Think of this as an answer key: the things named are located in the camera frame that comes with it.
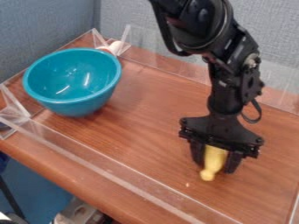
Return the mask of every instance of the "yellow object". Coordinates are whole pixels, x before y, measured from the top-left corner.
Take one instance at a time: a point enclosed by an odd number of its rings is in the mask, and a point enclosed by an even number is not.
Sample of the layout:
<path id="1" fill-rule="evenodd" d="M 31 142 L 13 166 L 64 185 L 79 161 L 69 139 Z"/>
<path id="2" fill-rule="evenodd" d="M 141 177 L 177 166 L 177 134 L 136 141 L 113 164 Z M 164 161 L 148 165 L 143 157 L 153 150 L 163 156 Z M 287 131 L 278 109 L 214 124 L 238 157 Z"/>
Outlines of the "yellow object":
<path id="1" fill-rule="evenodd" d="M 204 181 L 212 181 L 216 173 L 223 168 L 228 157 L 228 152 L 218 147 L 206 145 L 204 151 L 204 170 L 200 172 L 200 178 Z"/>

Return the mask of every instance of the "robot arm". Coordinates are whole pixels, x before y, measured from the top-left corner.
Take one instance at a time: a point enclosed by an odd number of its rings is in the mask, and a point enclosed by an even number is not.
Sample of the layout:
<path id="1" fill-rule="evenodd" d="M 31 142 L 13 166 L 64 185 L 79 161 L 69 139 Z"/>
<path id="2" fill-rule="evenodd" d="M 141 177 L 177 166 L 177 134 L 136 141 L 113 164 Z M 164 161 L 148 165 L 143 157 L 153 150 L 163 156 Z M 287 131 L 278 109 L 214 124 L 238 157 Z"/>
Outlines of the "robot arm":
<path id="1" fill-rule="evenodd" d="M 180 137 L 191 143 L 192 159 L 198 164 L 203 162 L 204 145 L 227 151 L 224 172 L 232 173 L 242 158 L 258 157 L 264 142 L 238 120 L 239 115 L 250 123 L 262 118 L 255 99 L 264 86 L 259 78 L 258 43 L 238 24 L 228 0 L 149 2 L 168 50 L 179 56 L 200 54 L 210 67 L 210 115 L 183 118 Z M 259 113 L 255 120 L 242 113 L 248 103 Z"/>

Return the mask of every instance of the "wall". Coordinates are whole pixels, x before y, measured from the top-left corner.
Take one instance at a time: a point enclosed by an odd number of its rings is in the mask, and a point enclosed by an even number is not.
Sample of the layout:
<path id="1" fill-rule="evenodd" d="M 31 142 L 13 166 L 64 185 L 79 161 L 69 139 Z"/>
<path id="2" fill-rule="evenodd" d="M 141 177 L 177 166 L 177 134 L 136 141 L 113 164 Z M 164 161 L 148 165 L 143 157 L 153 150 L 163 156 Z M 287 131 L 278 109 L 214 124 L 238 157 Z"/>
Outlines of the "wall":
<path id="1" fill-rule="evenodd" d="M 92 27 L 93 0 L 0 0 L 0 82 Z"/>
<path id="2" fill-rule="evenodd" d="M 299 93 L 299 1 L 231 0 L 235 17 L 260 45 L 268 86 Z M 119 38 L 125 24 L 157 29 L 145 0 L 101 0 L 100 32 Z"/>

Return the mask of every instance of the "bowl rim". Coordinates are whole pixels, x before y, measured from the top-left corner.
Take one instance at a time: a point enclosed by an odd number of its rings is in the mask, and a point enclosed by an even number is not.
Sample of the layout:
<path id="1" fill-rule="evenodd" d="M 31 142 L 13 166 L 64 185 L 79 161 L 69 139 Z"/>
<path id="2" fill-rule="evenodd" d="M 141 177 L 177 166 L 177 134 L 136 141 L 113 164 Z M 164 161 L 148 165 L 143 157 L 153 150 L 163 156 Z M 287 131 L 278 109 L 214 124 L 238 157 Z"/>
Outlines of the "bowl rim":
<path id="1" fill-rule="evenodd" d="M 68 100 L 63 100 L 63 99 L 53 99 L 53 98 L 49 98 L 49 97 L 45 97 L 40 94 L 37 94 L 31 86 L 29 86 L 29 82 L 28 82 L 28 79 L 29 79 L 29 75 L 32 73 L 32 70 L 33 68 L 44 61 L 47 60 L 48 58 L 59 55 L 59 54 L 63 54 L 63 53 L 68 53 L 68 52 L 93 52 L 93 53 L 100 53 L 100 54 L 104 54 L 113 62 L 113 64 L 116 65 L 116 75 L 115 75 L 115 78 L 113 80 L 108 83 L 108 85 L 105 85 L 105 87 L 103 87 L 96 93 L 93 94 L 89 94 L 87 96 L 81 96 L 81 97 L 77 97 L 77 98 L 73 98 L 73 99 L 68 99 Z M 104 52 L 101 50 L 97 50 L 97 49 L 93 49 L 93 48 L 87 48 L 87 47 L 79 47 L 79 48 L 71 48 L 71 49 L 65 49 L 65 50 L 60 50 L 57 52 L 52 52 L 49 54 L 47 54 L 45 56 L 43 56 L 41 58 L 39 58 L 33 63 L 32 65 L 27 68 L 25 72 L 24 72 L 24 75 L 23 75 L 23 88 L 27 92 L 27 94 L 35 98 L 37 101 L 41 101 L 41 102 L 48 102 L 48 103 L 73 103 L 73 102 L 84 102 L 85 100 L 89 100 L 92 98 L 95 98 L 96 96 L 104 94 L 119 82 L 120 80 L 120 77 L 121 77 L 121 65 L 120 65 L 120 62 L 117 60 L 117 58 L 111 55 L 108 52 Z"/>

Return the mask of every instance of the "teal bowl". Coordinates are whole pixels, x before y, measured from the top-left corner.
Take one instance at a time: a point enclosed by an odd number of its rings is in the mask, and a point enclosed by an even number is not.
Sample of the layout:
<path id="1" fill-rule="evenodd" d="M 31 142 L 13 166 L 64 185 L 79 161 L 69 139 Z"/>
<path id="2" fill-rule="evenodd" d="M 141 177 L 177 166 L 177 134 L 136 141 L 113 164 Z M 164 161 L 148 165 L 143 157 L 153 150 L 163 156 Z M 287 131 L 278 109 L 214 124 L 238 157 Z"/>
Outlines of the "teal bowl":
<path id="1" fill-rule="evenodd" d="M 28 95 L 63 116 L 85 116 L 103 107 L 121 76 L 117 58 L 91 48 L 53 52 L 23 77 Z"/>

